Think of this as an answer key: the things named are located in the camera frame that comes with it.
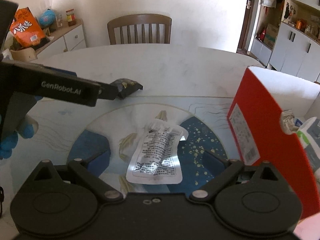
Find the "human hand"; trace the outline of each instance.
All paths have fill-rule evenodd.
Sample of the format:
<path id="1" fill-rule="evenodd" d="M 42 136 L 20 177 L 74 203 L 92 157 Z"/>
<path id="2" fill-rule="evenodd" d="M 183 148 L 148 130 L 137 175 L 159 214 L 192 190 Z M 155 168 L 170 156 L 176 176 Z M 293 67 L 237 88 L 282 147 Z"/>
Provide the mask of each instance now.
<path id="1" fill-rule="evenodd" d="M 20 125 L 16 128 L 16 131 L 0 142 L 0 159 L 8 159 L 11 156 L 12 149 L 14 149 L 18 143 L 18 134 L 25 139 L 32 138 L 38 131 L 38 128 L 39 125 L 37 121 L 29 115 L 26 115 Z"/>

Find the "blue ball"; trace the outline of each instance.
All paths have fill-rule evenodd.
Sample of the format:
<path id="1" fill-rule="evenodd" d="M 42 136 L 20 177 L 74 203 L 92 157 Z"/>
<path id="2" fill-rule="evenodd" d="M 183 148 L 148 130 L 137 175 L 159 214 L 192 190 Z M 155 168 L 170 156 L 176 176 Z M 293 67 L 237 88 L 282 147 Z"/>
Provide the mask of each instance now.
<path id="1" fill-rule="evenodd" d="M 54 11 L 48 9 L 39 17 L 39 24 L 41 27 L 48 27 L 54 23 L 56 19 L 56 14 Z"/>

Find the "red box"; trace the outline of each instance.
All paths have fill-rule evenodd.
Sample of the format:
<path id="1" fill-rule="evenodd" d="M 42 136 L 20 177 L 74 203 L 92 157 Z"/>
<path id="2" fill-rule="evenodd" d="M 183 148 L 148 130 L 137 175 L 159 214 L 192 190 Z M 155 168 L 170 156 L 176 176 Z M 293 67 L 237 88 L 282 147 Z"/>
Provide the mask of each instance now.
<path id="1" fill-rule="evenodd" d="M 270 161 L 302 202 L 302 217 L 320 211 L 320 197 L 308 158 L 297 135 L 280 126 L 282 111 L 300 119 L 320 115 L 320 86 L 260 67 L 249 67 L 228 112 L 228 122 L 246 165 Z"/>

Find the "light wooden chair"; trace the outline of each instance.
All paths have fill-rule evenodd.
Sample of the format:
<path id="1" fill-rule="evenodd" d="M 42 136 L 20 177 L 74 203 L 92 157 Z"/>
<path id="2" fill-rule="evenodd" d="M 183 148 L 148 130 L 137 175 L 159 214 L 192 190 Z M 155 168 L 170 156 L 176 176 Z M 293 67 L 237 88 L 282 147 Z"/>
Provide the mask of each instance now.
<path id="1" fill-rule="evenodd" d="M 29 62 L 38 58 L 33 48 L 26 48 L 17 51 L 10 50 L 10 52 L 14 60 L 19 60 L 23 62 Z"/>
<path id="2" fill-rule="evenodd" d="M 124 44 L 123 38 L 123 26 L 127 26 L 127 35 L 128 35 L 128 44 L 131 44 L 131 35 L 130 35 L 130 25 L 134 25 L 134 43 L 139 43 L 138 41 L 138 28 L 137 25 L 142 25 L 142 43 L 146 43 L 145 29 L 144 25 L 149 24 L 149 43 L 152 43 L 152 25 L 156 24 L 156 43 L 160 43 L 160 24 L 164 24 L 164 43 L 170 43 L 171 35 L 171 24 L 172 19 L 170 17 L 161 15 L 161 14 L 132 14 L 122 16 L 108 22 L 108 33 L 110 39 L 110 45 L 116 45 L 116 35 L 115 28 L 120 27 L 120 41 L 121 44 Z"/>

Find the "orange bag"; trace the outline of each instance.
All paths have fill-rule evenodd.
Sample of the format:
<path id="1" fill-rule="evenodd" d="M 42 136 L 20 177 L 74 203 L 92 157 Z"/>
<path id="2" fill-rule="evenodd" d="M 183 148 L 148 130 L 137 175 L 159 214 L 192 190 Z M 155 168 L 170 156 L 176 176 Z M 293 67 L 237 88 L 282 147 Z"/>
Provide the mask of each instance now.
<path id="1" fill-rule="evenodd" d="M 48 42 L 28 7 L 17 10 L 10 31 L 24 48 L 33 47 L 34 49 L 39 49 Z"/>

